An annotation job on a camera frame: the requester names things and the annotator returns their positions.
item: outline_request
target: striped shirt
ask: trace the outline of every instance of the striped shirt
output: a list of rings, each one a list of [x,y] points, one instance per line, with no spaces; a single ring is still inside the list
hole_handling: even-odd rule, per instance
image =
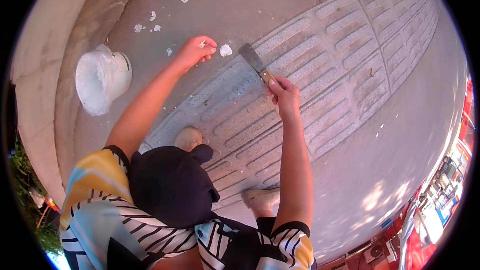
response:
[[[75,166],[60,217],[60,241],[70,267],[150,269],[198,246],[204,269],[309,269],[310,231],[301,222],[278,227],[270,237],[216,217],[176,229],[135,207],[126,176],[128,161],[108,148]]]

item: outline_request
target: green plant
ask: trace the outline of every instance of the green plant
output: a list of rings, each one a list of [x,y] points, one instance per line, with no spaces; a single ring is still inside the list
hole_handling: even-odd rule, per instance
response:
[[[51,223],[45,223],[46,215],[37,229],[37,223],[40,221],[42,212],[28,193],[28,189],[33,187],[42,196],[46,196],[47,192],[35,174],[27,157],[27,153],[19,139],[15,144],[15,154],[12,154],[10,157],[10,170],[25,221],[37,237],[40,246],[45,252],[51,252],[52,254],[62,252],[59,231],[51,225]]]

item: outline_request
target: putty knife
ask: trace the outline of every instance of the putty knife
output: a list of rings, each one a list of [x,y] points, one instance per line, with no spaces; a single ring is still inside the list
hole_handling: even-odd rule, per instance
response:
[[[272,75],[272,73],[270,73],[270,71],[265,68],[264,63],[262,62],[258,54],[255,52],[255,50],[252,48],[252,46],[249,43],[246,43],[245,45],[240,47],[238,53],[247,60],[247,62],[253,67],[253,69],[255,69],[255,71],[258,72],[258,75],[260,75],[265,86],[272,92],[273,96],[278,99],[279,97],[275,94],[275,92],[272,91],[272,89],[268,85],[268,81],[273,80],[280,87],[284,87],[277,81],[277,79]]]

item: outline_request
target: white plastic bucket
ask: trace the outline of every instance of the white plastic bucket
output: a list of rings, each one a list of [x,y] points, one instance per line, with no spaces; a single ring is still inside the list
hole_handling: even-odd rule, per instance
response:
[[[84,53],[77,63],[75,87],[81,104],[93,116],[109,111],[112,101],[125,93],[132,82],[132,65],[121,52],[106,45]]]

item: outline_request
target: sneaker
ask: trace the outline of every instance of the sneaker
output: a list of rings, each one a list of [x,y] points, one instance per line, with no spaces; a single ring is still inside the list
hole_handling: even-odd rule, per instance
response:
[[[173,146],[189,153],[200,144],[202,144],[202,132],[200,129],[195,126],[187,126],[178,133]]]
[[[271,190],[246,190],[242,199],[249,209],[264,209],[280,202],[280,188]]]

